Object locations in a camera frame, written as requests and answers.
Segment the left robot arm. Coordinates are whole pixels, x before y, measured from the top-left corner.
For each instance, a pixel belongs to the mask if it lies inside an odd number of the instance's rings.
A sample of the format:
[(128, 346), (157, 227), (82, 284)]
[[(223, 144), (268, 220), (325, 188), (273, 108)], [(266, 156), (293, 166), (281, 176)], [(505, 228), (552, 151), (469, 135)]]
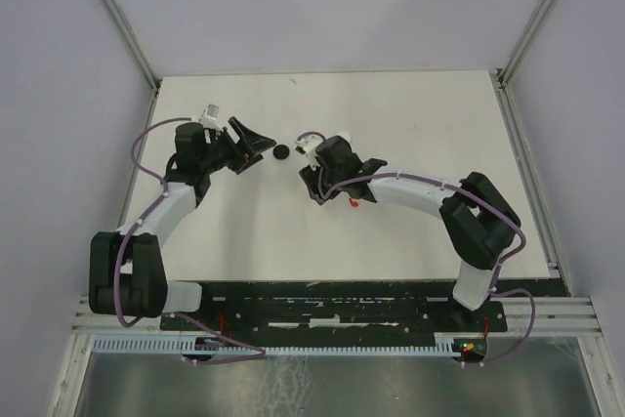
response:
[(206, 115), (172, 122), (175, 152), (158, 179), (158, 194), (135, 221), (100, 231), (91, 240), (89, 307), (116, 316), (125, 327), (171, 313), (182, 313), (196, 329), (214, 322), (216, 306), (202, 297), (199, 283), (167, 279), (161, 250), (203, 201), (212, 174), (227, 168), (239, 175), (276, 145), (234, 117), (225, 127)]

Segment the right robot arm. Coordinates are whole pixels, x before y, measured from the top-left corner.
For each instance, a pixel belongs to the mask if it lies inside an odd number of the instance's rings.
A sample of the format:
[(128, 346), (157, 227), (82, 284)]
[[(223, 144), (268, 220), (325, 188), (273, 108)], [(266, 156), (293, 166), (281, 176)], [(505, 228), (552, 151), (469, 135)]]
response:
[(521, 220), (482, 173), (462, 179), (409, 173), (383, 159), (361, 160), (350, 138), (308, 131), (295, 140), (308, 164), (299, 175), (322, 205), (340, 193), (350, 199), (414, 209), (442, 221), (461, 266), (448, 306), (449, 321), (470, 330), (483, 319), (503, 264), (526, 245)]

